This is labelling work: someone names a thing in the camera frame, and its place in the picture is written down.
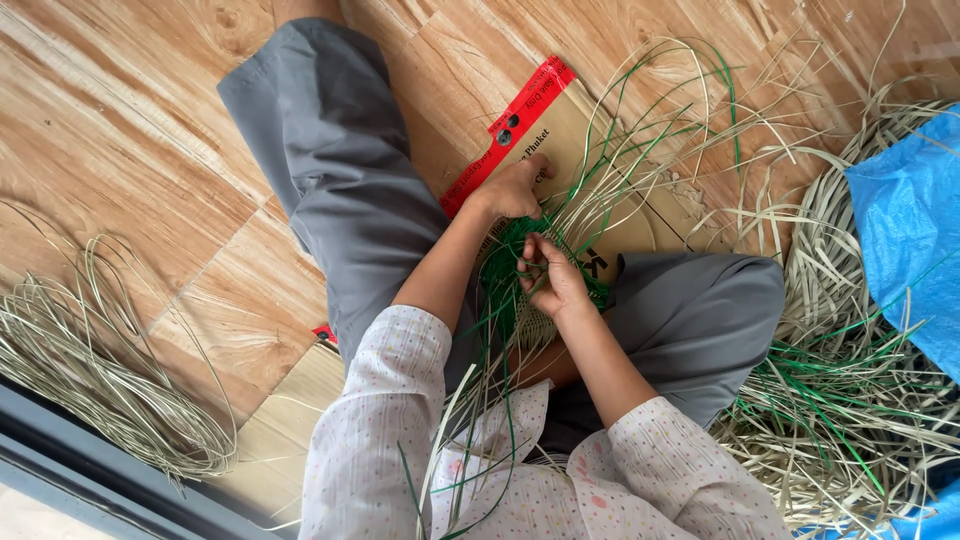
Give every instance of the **wooden floor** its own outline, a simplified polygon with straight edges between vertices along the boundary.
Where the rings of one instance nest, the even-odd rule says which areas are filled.
[[[874,59],[900,0],[347,0],[352,25],[381,44],[411,132],[415,166],[436,193],[489,144],[486,127],[537,64],[558,54],[594,94],[653,36],[701,37],[756,77],[791,37],[779,68],[799,73],[792,124],[853,131],[859,108],[833,109],[871,87]],[[31,205],[79,241],[123,237],[188,313],[241,421],[314,341],[326,319],[324,276],[285,217],[214,89],[273,29],[270,0],[0,0],[0,195]],[[935,77],[904,95],[957,91],[960,0],[911,0],[875,80]],[[659,65],[632,90],[625,116],[659,97]],[[747,151],[772,134],[745,141]],[[841,138],[809,144],[836,150]],[[712,170],[732,164],[710,156]],[[821,163],[773,175],[775,196]],[[756,198],[761,180],[746,185]],[[687,193],[734,206],[729,173]],[[63,265],[0,211],[0,280]],[[133,287],[165,364],[199,396],[214,385],[169,313]]]

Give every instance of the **leg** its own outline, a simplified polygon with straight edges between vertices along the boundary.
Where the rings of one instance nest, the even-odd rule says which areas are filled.
[[[292,3],[277,6],[287,9],[278,22],[308,14]],[[300,18],[282,24],[217,89],[326,275],[329,322],[348,369],[367,327],[447,225],[410,163],[383,57],[348,28]],[[459,328],[473,321],[465,303]],[[456,388],[471,347],[468,339],[455,343],[448,386]]]
[[[705,428],[764,358],[783,311],[769,258],[631,254],[618,261],[609,326],[641,374]],[[603,428],[583,382],[557,390],[540,445],[569,454]]]

